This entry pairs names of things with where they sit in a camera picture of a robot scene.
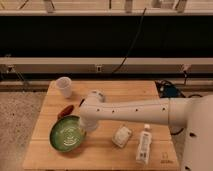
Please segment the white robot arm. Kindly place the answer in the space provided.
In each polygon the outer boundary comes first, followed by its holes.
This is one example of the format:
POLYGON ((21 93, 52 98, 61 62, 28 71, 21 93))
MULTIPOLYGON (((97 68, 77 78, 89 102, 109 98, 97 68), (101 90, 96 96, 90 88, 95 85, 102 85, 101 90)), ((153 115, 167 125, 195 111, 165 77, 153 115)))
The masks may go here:
POLYGON ((213 171, 213 95, 106 102, 91 91, 79 108, 80 126, 94 131, 100 120, 143 122, 186 128, 181 171, 213 171))

